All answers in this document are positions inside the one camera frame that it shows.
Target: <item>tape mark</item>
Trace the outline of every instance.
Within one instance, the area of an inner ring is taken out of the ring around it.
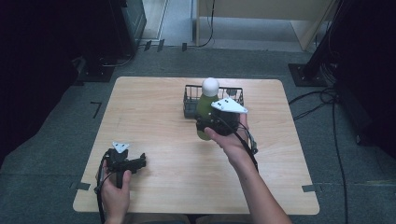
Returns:
[[[304,192],[312,192],[312,191],[315,191],[315,186],[313,186],[313,185],[305,185],[305,186],[303,186],[303,191],[304,191]]]
[[[92,105],[98,105],[98,107],[96,108],[96,111],[95,111],[95,114],[93,115],[93,119],[95,119],[96,118],[96,115],[98,115],[98,112],[99,112],[99,109],[100,109],[100,107],[102,106],[102,102],[94,102],[94,101],[91,101],[91,104]]]
[[[181,47],[182,51],[186,51],[187,50],[187,43],[183,43],[183,46]]]
[[[163,42],[165,42],[165,39],[160,40],[160,44],[158,45],[157,52],[163,50]]]
[[[70,185],[70,189],[82,189],[82,190],[88,190],[90,189],[91,184],[87,184],[87,183],[77,183],[77,182],[73,182]]]
[[[149,48],[151,48],[151,40],[146,43],[145,51],[149,50]]]

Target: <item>handheld controller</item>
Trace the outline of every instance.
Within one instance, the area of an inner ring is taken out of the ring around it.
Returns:
[[[247,113],[248,110],[238,104],[232,98],[224,98],[213,102],[213,110],[210,119],[203,119],[196,115],[196,127],[199,131],[204,131],[205,127],[213,129],[216,133],[227,136],[237,131],[239,127],[239,113]]]
[[[124,149],[119,153],[115,148],[110,148],[107,151],[107,156],[105,157],[107,163],[107,170],[111,173],[116,173],[117,188],[122,188],[122,176],[127,170],[130,170],[132,174],[136,174],[137,170],[146,166],[146,154],[143,153],[140,158],[135,160],[127,160],[128,149]]]

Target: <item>black controller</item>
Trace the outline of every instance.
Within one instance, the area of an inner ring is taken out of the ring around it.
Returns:
[[[198,131],[203,132],[205,127],[209,127],[223,136],[236,132],[239,127],[239,114],[220,111],[216,108],[213,108],[210,119],[203,119],[199,115],[196,115],[195,119]]]
[[[128,149],[119,153],[115,148],[110,148],[106,153],[106,164],[107,170],[111,173],[117,174],[116,186],[122,188],[122,177],[123,173],[130,170],[132,174],[135,174],[137,170],[146,166],[146,154],[143,153],[139,159],[128,160]]]

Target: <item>wire basket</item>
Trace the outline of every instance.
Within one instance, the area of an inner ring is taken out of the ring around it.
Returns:
[[[186,85],[183,97],[184,118],[194,119],[198,100],[202,95],[202,86]],[[244,105],[244,94],[242,88],[219,87],[219,100],[224,97],[233,98],[241,106]]]

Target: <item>black cable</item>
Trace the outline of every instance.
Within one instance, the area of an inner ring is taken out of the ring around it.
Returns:
[[[103,163],[105,161],[106,156],[108,155],[108,153],[106,152],[105,155],[103,156],[102,160],[100,161],[100,166],[98,169],[98,177],[96,179],[96,188],[94,189],[95,193],[96,193],[96,200],[98,202],[98,209],[99,209],[99,215],[100,215],[100,219],[102,224],[104,224],[106,222],[105,219],[105,211],[103,209],[103,205],[102,205],[102,186],[105,183],[105,181],[114,173],[110,173],[108,174],[108,176],[105,177],[104,180],[102,180],[102,175],[103,175]]]
[[[336,132],[336,128],[335,128],[335,103],[336,103],[336,101],[334,100],[332,103],[332,133],[334,135],[335,151],[337,153],[337,159],[338,159],[338,163],[340,165],[341,177],[343,179],[345,220],[346,220],[346,224],[347,224],[348,223],[347,182],[346,182],[346,176],[344,173],[344,166],[343,166],[343,163],[341,162],[340,150],[338,148],[337,132]]]
[[[334,67],[332,67],[329,63],[322,63],[320,65],[320,72],[329,80],[332,84],[336,82],[336,78],[333,75]]]
[[[253,155],[256,154],[257,152],[259,152],[259,150],[257,149],[257,143],[256,141],[254,141],[253,135],[250,133],[248,128],[243,123],[239,122],[239,124],[242,125],[242,127],[244,128],[247,134],[248,140],[250,141],[251,152],[253,153]]]
[[[119,67],[119,66],[123,66],[125,64],[127,64],[129,61],[131,61],[131,59],[134,57],[133,54],[131,54],[131,56],[129,56],[129,58],[123,62],[123,63],[115,63],[115,64],[101,64],[103,67]]]
[[[213,37],[213,17],[214,17],[214,15],[215,15],[215,2],[216,2],[216,0],[213,0],[213,4],[212,4],[212,15],[211,15],[211,19],[210,19],[210,37],[209,37],[209,39],[206,41],[206,43],[204,43],[203,45],[200,45],[200,46],[197,46],[196,48],[201,48],[201,47],[204,47],[204,46],[206,46],[209,42],[210,42],[210,40],[212,39],[212,37]]]
[[[307,111],[297,115],[296,117],[293,118],[293,120],[301,119],[301,118],[311,114],[312,112],[318,110],[319,108],[323,107],[324,105],[328,105],[328,104],[331,104],[332,102],[334,102],[334,97],[335,96],[332,95],[333,92],[334,92],[333,88],[326,88],[323,91],[311,91],[309,93],[297,96],[296,98],[294,98],[291,101],[289,101],[289,105],[291,105],[291,104],[293,104],[293,103],[305,98],[308,95],[319,93],[320,101],[322,102],[320,105],[317,105],[313,109],[307,110]],[[325,100],[324,99],[325,95],[330,96],[331,99],[330,100]]]
[[[239,141],[241,141],[242,146],[245,148],[245,151],[247,152],[247,154],[249,155],[249,157],[253,161],[253,164],[256,167],[257,172],[259,172],[259,166],[257,164],[256,158],[254,158],[253,150],[248,146],[248,143],[224,119],[222,119],[222,118],[220,118],[220,117],[218,117],[218,116],[216,116],[214,114],[212,114],[212,116],[215,117],[216,119],[220,120],[221,123],[223,123],[228,129],[230,129],[230,131],[232,131],[233,134],[235,134],[235,136],[239,139]]]
[[[306,93],[306,94],[303,94],[301,96],[298,96],[298,97],[294,98],[293,100],[291,100],[289,102],[289,105],[291,105],[292,103],[294,103],[294,102],[296,102],[296,101],[298,101],[300,99],[303,99],[307,95],[311,95],[311,94],[314,94],[314,93],[319,93],[319,98],[320,98],[320,101],[322,103],[320,105],[316,106],[314,109],[306,111],[306,112],[302,113],[301,115],[299,115],[299,116],[297,116],[297,117],[295,117],[293,119],[294,120],[300,119],[300,118],[312,113],[313,111],[321,108],[324,105],[332,104],[332,133],[333,133],[335,151],[336,151],[336,154],[337,154],[337,160],[338,160],[338,164],[340,166],[341,177],[342,177],[342,180],[343,180],[345,223],[347,224],[348,220],[349,220],[349,218],[348,218],[348,203],[347,203],[347,181],[346,181],[346,176],[345,176],[345,172],[344,172],[344,166],[343,166],[343,163],[341,161],[340,150],[339,150],[339,146],[338,146],[337,131],[336,131],[336,125],[335,125],[335,104],[338,103],[337,95],[336,94],[332,94],[332,93],[335,93],[335,90],[333,88],[327,88],[327,89],[325,89],[323,91],[311,91],[309,93]],[[330,100],[325,100],[324,99],[325,95],[331,96],[331,99]]]

